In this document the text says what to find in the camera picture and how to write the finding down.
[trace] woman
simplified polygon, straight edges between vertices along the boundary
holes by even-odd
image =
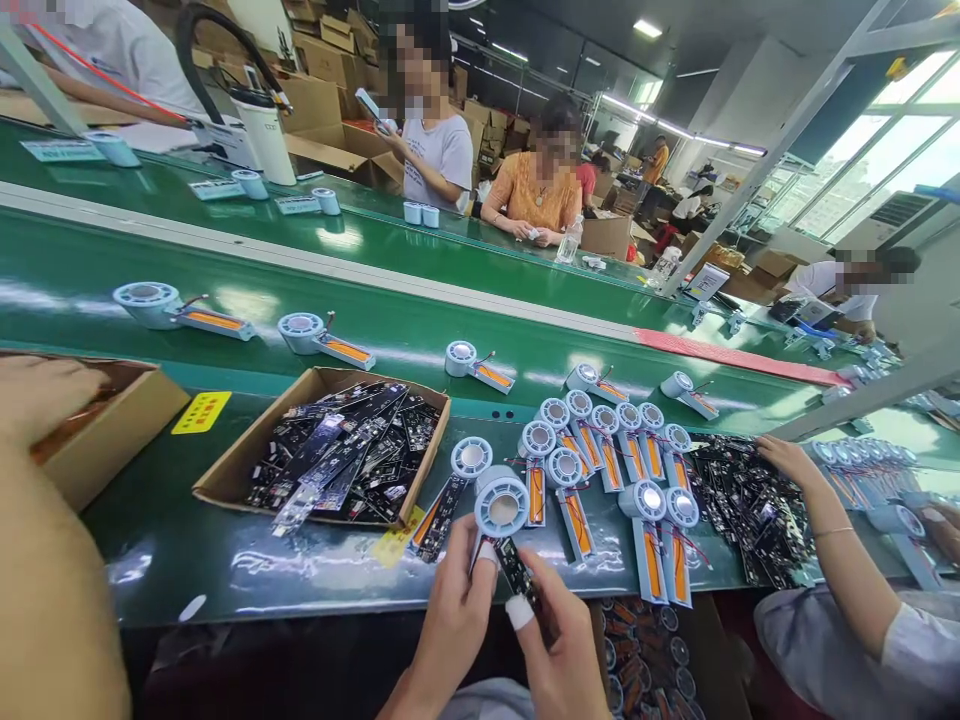
[[[670,224],[679,230],[681,235],[690,233],[693,230],[692,220],[706,209],[702,199],[710,197],[713,197],[713,185],[691,193],[686,200],[677,203],[670,215]]]
[[[584,207],[592,207],[591,198],[597,189],[597,177],[603,173],[610,172],[610,158],[597,150],[591,157],[590,162],[581,163],[577,167],[577,180],[580,187],[583,188]]]
[[[580,111],[566,95],[555,95],[534,120],[533,133],[536,150],[504,160],[480,217],[518,240],[535,237],[540,247],[559,245],[562,230],[573,225],[583,208],[574,172]]]
[[[460,201],[473,184],[473,141],[447,94],[452,50],[445,16],[418,2],[393,13],[384,27],[390,54],[396,50],[407,119],[402,135],[384,123],[377,128],[404,163],[403,195],[462,215]]]

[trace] white t-shirt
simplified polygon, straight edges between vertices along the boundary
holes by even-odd
[[[825,260],[805,267],[798,267],[786,285],[790,292],[805,292],[814,297],[830,292],[837,287],[843,274],[843,263]],[[876,295],[854,295],[837,306],[848,320],[861,322],[873,318],[873,306],[877,304]]]
[[[689,220],[700,209],[700,196],[695,195],[681,200],[673,209],[673,216],[682,220]]]
[[[173,43],[129,0],[67,0],[44,17],[42,27],[93,67],[147,100],[176,113],[203,116],[203,107],[187,83]],[[42,50],[57,69],[75,80],[137,102],[81,65],[36,28],[15,25],[27,45]]]

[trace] red wire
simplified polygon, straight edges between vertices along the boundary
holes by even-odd
[[[171,111],[171,110],[167,110],[165,107],[161,107],[161,106],[157,105],[157,104],[154,103],[154,102],[150,102],[149,100],[147,100],[147,99],[146,99],[145,97],[143,97],[142,95],[138,95],[137,93],[135,93],[135,92],[134,92],[133,90],[131,90],[130,88],[126,87],[125,85],[122,85],[121,83],[118,83],[116,80],[114,80],[112,77],[110,77],[110,76],[107,75],[106,73],[104,73],[104,72],[102,72],[101,70],[95,68],[93,65],[91,65],[91,64],[88,63],[86,60],[84,60],[82,57],[80,57],[79,55],[77,55],[73,50],[71,50],[69,47],[67,47],[66,45],[64,45],[64,44],[63,44],[62,42],[60,42],[59,40],[57,40],[57,38],[55,38],[53,35],[51,35],[50,33],[48,33],[46,30],[44,30],[44,29],[43,29],[42,27],[40,27],[39,25],[30,25],[29,27],[35,29],[37,32],[39,32],[39,33],[40,33],[41,35],[43,35],[47,40],[49,40],[49,41],[52,42],[54,45],[56,45],[58,48],[60,48],[60,49],[61,49],[63,52],[65,52],[67,55],[69,55],[69,56],[72,57],[74,60],[76,60],[78,63],[80,63],[81,65],[83,65],[85,68],[87,68],[87,70],[89,70],[90,72],[92,72],[94,75],[97,75],[97,76],[100,77],[101,79],[106,80],[108,83],[110,83],[111,85],[113,85],[115,88],[117,88],[117,89],[119,89],[119,90],[127,93],[127,94],[130,95],[131,97],[136,98],[137,100],[139,100],[140,102],[142,102],[144,105],[147,105],[147,106],[149,106],[149,107],[152,107],[154,110],[159,110],[160,112],[162,112],[162,113],[164,113],[164,114],[166,114],[166,115],[169,115],[170,117],[176,118],[176,119],[179,120],[180,122],[184,122],[184,123],[187,122],[187,119],[186,119],[183,115],[178,115],[177,113],[175,113],[175,112],[173,112],[173,111]]]

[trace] pile of circuit boards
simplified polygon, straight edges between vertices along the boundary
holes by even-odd
[[[693,492],[701,516],[743,558],[747,583],[808,586],[813,555],[800,490],[757,453],[753,438],[692,435]]]
[[[246,502],[279,513],[278,536],[307,517],[393,524],[439,417],[406,385],[385,381],[292,407],[253,468]]]
[[[690,649],[676,634],[680,621],[669,605],[640,598],[601,601],[608,701],[614,717],[703,720]]]

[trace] gray shirt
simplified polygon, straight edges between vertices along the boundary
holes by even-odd
[[[427,130],[420,120],[409,119],[403,126],[403,139],[410,149],[427,165],[466,192],[472,183],[473,141],[467,121],[459,115],[443,120]],[[413,202],[433,205],[441,210],[463,214],[458,203],[447,202],[427,185],[420,171],[406,163],[403,176],[403,196]]]

